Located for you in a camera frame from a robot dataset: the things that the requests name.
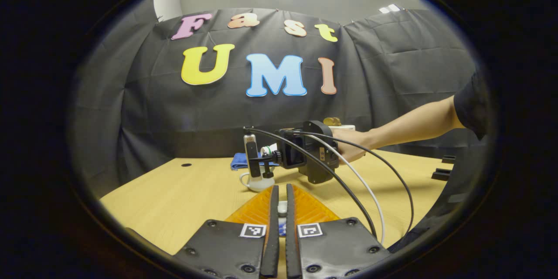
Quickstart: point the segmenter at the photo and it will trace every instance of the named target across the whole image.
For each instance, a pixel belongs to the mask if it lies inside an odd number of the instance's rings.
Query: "black cable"
[[[313,132],[293,131],[293,134],[313,135],[313,136],[329,138],[331,140],[336,140],[338,142],[349,144],[349,145],[361,148],[361,150],[365,150],[366,152],[369,152],[370,154],[372,154],[373,156],[376,156],[377,158],[382,160],[385,164],[387,164],[387,166],[389,168],[391,168],[391,170],[393,170],[393,172],[395,172],[396,176],[399,178],[401,183],[403,183],[403,186],[405,187],[405,190],[407,190],[407,194],[409,195],[409,201],[411,202],[411,222],[409,223],[409,228],[407,229],[407,232],[405,232],[405,235],[407,235],[407,233],[409,233],[409,231],[411,230],[412,224],[413,224],[413,218],[415,217],[415,207],[413,206],[413,197],[411,196],[411,190],[409,190],[409,187],[405,183],[405,180],[403,180],[403,178],[399,175],[397,170],[395,170],[395,168],[393,168],[393,166],[389,162],[387,162],[387,160],[385,160],[384,158],[382,158],[381,156],[379,156],[375,152],[369,150],[368,148],[366,148],[364,146],[360,146],[359,144],[355,144],[353,142],[349,142],[348,140],[339,139],[339,138],[335,138],[333,136],[327,136],[327,135],[324,135],[324,134],[313,133]]]
[[[341,186],[343,186],[343,188],[345,189],[345,191],[349,194],[349,196],[353,199],[353,201],[355,203],[357,203],[357,206],[359,207],[359,209],[362,211],[362,213],[364,214],[364,217],[366,218],[366,220],[368,221],[368,225],[370,226],[370,231],[372,233],[372,235],[374,235],[374,237],[376,239],[378,239],[378,235],[376,235],[376,229],[374,228],[374,224],[372,223],[372,220],[370,218],[370,215],[368,215],[368,211],[366,211],[366,209],[364,208],[364,206],[361,204],[361,202],[358,200],[357,196],[354,195],[353,191],[350,190],[350,188],[345,184],[345,182],[343,182],[343,180],[341,180],[341,178],[339,176],[337,176],[337,174],[331,170],[327,164],[321,162],[321,160],[319,160],[318,158],[316,158],[315,156],[312,156],[309,152],[305,151],[302,147],[298,146],[297,144],[291,142],[290,140],[287,140],[285,138],[282,138],[281,136],[278,136],[276,134],[267,132],[267,131],[263,131],[263,130],[258,130],[258,129],[254,129],[254,128],[246,128],[246,130],[249,130],[250,132],[254,132],[254,133],[259,133],[259,134],[263,134],[265,136],[269,136],[271,138],[275,138],[276,140],[280,140],[282,142],[287,143],[288,145],[292,146],[294,149],[298,150],[299,152],[301,152],[302,154],[304,154],[305,156],[307,156],[307,158],[312,159],[314,162],[316,162],[317,164],[319,164],[319,166],[321,166],[324,170],[326,170],[327,172],[329,172],[329,174],[331,174],[336,180],[337,182],[339,182],[339,184],[341,184]]]

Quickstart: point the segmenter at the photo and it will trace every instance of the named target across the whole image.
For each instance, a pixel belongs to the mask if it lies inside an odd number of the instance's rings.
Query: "blue towel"
[[[279,165],[273,162],[269,163],[270,166],[278,167]],[[246,154],[245,153],[236,153],[233,157],[233,161],[231,162],[231,170],[239,170],[241,168],[248,168],[248,162],[246,162]]]

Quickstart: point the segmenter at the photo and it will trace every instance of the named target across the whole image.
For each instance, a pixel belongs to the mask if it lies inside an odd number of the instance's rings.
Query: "ceiling light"
[[[390,4],[390,5],[388,5],[387,7],[389,7],[389,9],[390,9],[392,12],[400,11],[399,7],[397,7],[397,5],[394,5],[394,4]]]

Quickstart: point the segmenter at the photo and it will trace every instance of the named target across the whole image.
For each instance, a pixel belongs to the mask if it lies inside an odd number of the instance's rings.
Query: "white cable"
[[[378,203],[378,200],[376,199],[376,196],[374,195],[374,193],[372,192],[372,190],[370,189],[370,187],[368,186],[368,184],[366,184],[366,182],[364,181],[364,179],[361,177],[360,174],[358,174],[357,170],[355,170],[353,168],[353,166],[350,165],[349,162],[347,162],[347,160],[345,158],[343,158],[343,156],[341,156],[341,154],[339,152],[337,152],[337,150],[335,148],[333,148],[332,146],[330,146],[329,144],[327,144],[326,142],[324,142],[323,140],[321,140],[320,138],[317,138],[313,135],[308,135],[308,134],[303,134],[304,136],[308,136],[309,138],[312,138],[314,140],[317,140],[318,142],[322,143],[324,146],[326,146],[327,148],[329,148],[334,154],[337,155],[337,157],[339,157],[339,159],[343,160],[343,162],[349,166],[349,168],[351,170],[353,170],[354,174],[357,175],[357,177],[361,180],[362,184],[364,184],[364,186],[366,187],[366,189],[368,190],[368,192],[370,193],[370,195],[372,196],[372,198],[374,199],[374,202],[376,203],[376,207],[378,207],[378,212],[380,213],[380,220],[382,221],[382,240],[380,241],[380,244],[383,245],[383,239],[385,236],[385,224],[384,224],[384,220],[383,220],[383,213],[382,213],[382,209],[380,208],[380,204]]]

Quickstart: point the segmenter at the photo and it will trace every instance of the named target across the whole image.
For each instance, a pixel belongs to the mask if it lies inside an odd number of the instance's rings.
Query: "pink letter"
[[[321,64],[321,73],[323,75],[323,85],[321,86],[321,92],[328,95],[333,95],[337,92],[337,88],[333,84],[333,63],[332,60],[328,58],[318,58],[317,62]]]
[[[200,14],[200,15],[192,15],[191,17],[184,17],[182,19],[182,25],[180,25],[180,28],[176,32],[176,35],[174,35],[171,39],[174,40],[174,39],[187,38],[192,36],[194,34],[191,31],[192,27],[195,30],[199,29],[204,24],[204,20],[211,19],[211,16],[212,15],[210,13],[207,13],[207,14]]]

